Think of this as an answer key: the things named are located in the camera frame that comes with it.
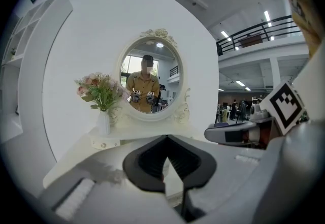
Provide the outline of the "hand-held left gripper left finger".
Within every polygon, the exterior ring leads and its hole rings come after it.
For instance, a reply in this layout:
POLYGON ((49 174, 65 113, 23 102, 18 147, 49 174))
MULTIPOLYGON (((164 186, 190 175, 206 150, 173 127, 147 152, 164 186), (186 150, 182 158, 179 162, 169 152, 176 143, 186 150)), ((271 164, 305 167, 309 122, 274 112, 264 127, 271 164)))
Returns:
POLYGON ((159 137, 102 150, 71 167, 40 195, 59 224, 186 224, 165 194, 130 182, 122 163, 131 152, 159 137))

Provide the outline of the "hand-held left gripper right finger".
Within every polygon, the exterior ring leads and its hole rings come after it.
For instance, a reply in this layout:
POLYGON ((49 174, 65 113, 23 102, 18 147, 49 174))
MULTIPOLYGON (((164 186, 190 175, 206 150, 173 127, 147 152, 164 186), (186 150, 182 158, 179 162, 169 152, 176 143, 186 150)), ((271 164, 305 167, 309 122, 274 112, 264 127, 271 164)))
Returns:
POLYGON ((208 216, 233 196, 261 163, 266 151, 167 136, 167 153, 182 180, 182 212, 167 213, 167 224, 208 216))

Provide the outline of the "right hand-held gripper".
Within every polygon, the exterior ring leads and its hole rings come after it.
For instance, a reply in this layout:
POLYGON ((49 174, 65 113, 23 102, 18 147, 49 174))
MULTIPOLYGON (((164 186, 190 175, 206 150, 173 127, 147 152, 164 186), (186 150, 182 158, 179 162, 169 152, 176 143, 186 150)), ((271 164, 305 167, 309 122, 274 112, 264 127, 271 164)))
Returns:
MULTIPOLYGON (((325 222, 325 40, 294 80, 269 100, 284 133, 279 158, 252 224, 325 222)), ((226 146, 267 146, 276 137, 273 117, 205 130, 226 146)))

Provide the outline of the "cream dressing table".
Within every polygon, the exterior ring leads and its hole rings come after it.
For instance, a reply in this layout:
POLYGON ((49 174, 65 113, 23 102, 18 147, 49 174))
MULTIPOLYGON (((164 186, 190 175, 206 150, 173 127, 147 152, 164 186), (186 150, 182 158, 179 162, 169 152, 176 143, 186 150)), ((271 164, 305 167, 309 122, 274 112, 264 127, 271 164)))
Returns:
MULTIPOLYGON (((166 135, 197 140, 198 134, 190 124, 177 124, 172 120, 139 121, 121 119, 112 127, 110 134, 105 136, 100 135, 97 128, 93 128, 89 133, 84 134, 45 176, 43 180, 44 188, 46 189, 71 167, 97 152, 156 136, 160 140, 165 138, 166 135)), ((175 198, 175 194, 165 194, 165 196, 171 206, 171 200, 175 198)))

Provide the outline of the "white ribbed vase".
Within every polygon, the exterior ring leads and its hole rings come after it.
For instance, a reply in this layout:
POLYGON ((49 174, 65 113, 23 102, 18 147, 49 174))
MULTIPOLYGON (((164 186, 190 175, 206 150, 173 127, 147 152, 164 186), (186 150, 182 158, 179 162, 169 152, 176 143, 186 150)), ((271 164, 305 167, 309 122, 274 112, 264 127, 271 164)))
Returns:
POLYGON ((110 133, 110 117, 107 111, 100 111, 96 125, 100 135, 110 133))

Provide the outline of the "oval cream-framed mirror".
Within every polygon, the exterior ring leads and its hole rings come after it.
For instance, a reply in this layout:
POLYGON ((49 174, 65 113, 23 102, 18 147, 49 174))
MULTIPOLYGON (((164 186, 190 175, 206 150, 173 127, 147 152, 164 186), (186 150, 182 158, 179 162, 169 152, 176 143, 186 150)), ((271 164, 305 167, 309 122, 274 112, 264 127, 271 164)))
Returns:
POLYGON ((188 121, 184 64, 166 29, 141 32, 125 47, 119 62, 121 85, 130 92, 124 106, 132 116, 177 124, 188 121))

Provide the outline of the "black balcony railing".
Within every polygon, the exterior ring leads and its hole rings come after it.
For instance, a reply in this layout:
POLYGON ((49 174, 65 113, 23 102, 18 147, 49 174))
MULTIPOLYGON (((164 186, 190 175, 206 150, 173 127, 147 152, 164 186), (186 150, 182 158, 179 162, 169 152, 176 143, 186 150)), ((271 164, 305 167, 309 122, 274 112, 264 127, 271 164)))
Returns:
POLYGON ((302 32, 292 16, 282 16, 253 25, 232 35, 224 33, 223 39, 216 42, 217 54, 222 56, 259 43, 301 35, 302 32))

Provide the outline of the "pink flower bouquet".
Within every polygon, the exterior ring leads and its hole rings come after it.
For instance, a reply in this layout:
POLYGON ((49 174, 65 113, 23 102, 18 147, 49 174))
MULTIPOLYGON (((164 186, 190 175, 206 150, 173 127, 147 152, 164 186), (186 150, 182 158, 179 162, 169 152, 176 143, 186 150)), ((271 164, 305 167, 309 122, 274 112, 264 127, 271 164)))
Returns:
POLYGON ((106 112, 121 100, 127 100, 131 93, 110 74, 91 73, 82 79, 75 80, 77 94, 90 107, 106 112))

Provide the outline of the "yellow plaid shirt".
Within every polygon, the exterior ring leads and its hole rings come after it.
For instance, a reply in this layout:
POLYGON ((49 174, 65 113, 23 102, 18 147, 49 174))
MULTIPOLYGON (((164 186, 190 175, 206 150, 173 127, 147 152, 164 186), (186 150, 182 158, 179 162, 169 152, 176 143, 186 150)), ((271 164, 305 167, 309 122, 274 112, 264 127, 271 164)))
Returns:
POLYGON ((302 32, 312 58, 325 37, 325 27, 313 0, 288 0, 291 16, 302 32))

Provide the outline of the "white shelf unit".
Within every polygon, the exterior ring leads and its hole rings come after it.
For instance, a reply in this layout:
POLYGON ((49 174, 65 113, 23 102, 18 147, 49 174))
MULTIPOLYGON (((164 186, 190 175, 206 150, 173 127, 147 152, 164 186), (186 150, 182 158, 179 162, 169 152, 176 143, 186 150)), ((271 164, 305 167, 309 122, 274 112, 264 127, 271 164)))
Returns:
POLYGON ((55 38, 72 11, 70 0, 46 0, 15 25, 1 63, 0 144, 44 127, 46 63, 55 38), (15 59, 10 60, 15 47, 15 59))

